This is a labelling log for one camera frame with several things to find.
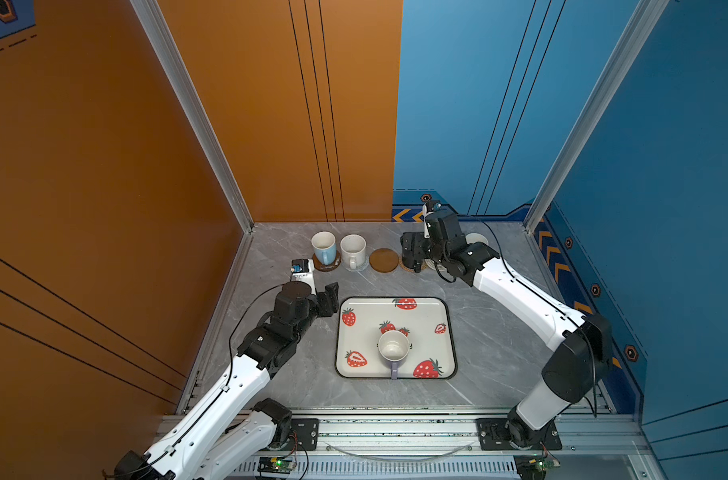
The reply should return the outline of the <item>brown round wooden coaster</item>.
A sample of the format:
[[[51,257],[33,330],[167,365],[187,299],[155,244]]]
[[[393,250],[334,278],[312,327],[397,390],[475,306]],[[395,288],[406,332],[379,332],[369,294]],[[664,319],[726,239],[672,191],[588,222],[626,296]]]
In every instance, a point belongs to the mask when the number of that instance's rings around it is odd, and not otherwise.
[[[371,267],[379,273],[393,272],[400,263],[400,255],[390,248],[379,248],[370,256]]]

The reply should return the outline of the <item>dark scratched wooden coaster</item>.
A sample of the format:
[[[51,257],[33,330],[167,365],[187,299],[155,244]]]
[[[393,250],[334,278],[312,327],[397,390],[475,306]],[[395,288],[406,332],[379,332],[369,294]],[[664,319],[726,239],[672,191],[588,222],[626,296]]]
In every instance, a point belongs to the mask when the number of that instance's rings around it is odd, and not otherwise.
[[[339,252],[337,252],[335,259],[333,260],[332,263],[324,264],[323,262],[321,262],[319,260],[317,255],[314,254],[312,257],[312,261],[313,261],[315,270],[318,270],[321,272],[331,272],[331,271],[334,271],[335,269],[337,269],[341,265],[342,257],[341,257],[341,254]]]

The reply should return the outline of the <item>plain white mug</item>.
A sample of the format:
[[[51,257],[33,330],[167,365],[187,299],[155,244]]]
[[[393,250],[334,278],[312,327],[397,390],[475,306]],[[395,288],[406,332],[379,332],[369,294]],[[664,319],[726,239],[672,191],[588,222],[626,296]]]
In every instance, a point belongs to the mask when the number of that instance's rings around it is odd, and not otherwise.
[[[490,245],[488,238],[480,233],[468,233],[465,238],[468,244],[482,243],[487,246]]]

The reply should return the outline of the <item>white mug blue handle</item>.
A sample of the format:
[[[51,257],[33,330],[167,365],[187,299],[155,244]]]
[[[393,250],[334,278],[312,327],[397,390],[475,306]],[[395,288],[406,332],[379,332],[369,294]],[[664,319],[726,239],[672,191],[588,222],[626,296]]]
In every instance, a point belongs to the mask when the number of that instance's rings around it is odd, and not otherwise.
[[[311,239],[314,254],[324,264],[330,264],[335,259],[337,253],[336,236],[330,231],[320,231],[313,235]]]

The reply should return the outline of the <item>white mug purple handle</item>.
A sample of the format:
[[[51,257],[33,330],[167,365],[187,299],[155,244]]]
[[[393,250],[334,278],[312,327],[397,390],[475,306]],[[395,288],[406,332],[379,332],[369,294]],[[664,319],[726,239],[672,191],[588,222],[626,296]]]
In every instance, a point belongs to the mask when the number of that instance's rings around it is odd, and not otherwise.
[[[388,366],[389,378],[397,380],[399,368],[412,349],[408,336],[397,330],[387,331],[380,336],[377,346],[381,358]]]

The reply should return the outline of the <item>grey blue rope coaster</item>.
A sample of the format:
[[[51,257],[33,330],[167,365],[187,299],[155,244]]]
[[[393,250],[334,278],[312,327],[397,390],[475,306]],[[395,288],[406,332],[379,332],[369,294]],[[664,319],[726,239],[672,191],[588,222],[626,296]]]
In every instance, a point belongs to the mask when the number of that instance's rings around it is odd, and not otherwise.
[[[366,270],[370,265],[369,258],[365,257],[363,262],[358,262],[356,258],[351,258],[345,265],[345,269],[350,272],[361,272]]]

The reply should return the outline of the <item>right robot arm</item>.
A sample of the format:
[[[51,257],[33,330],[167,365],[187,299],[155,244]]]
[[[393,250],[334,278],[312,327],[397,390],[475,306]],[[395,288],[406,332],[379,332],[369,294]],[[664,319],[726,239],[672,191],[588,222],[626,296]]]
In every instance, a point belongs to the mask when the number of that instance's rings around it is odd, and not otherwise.
[[[599,314],[557,300],[519,274],[501,248],[470,243],[460,218],[435,200],[423,205],[422,232],[401,237],[402,262],[420,272],[431,260],[443,280],[461,280],[489,295],[529,326],[551,350],[533,390],[508,414],[505,428],[515,449],[544,446],[555,419],[595,391],[615,367],[612,325]]]

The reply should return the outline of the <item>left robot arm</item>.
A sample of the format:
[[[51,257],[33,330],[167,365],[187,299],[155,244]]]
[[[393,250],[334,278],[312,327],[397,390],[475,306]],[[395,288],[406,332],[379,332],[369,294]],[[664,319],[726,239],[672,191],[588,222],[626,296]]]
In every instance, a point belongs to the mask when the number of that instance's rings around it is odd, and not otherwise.
[[[245,335],[218,382],[195,407],[146,452],[128,452],[103,477],[225,479],[258,451],[283,445],[292,413],[271,399],[258,402],[235,429],[228,427],[296,354],[313,322],[333,316],[339,307],[337,283],[320,292],[298,280],[281,285],[273,309]]]

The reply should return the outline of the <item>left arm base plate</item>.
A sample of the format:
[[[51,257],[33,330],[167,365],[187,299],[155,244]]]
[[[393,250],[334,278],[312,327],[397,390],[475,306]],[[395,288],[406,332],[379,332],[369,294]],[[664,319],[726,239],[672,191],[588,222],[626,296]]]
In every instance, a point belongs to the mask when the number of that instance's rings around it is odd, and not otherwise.
[[[298,441],[301,450],[315,451],[319,426],[318,418],[300,418],[282,422],[276,427],[270,442],[265,444],[262,450],[290,451],[296,448],[295,441]]]

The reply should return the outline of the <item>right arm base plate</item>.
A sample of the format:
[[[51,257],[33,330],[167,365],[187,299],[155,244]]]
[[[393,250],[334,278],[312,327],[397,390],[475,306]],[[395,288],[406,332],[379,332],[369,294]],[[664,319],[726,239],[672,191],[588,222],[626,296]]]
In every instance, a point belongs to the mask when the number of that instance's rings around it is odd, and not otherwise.
[[[507,418],[479,418],[476,428],[483,451],[534,451],[563,449],[554,420],[540,430],[530,429],[523,421]]]

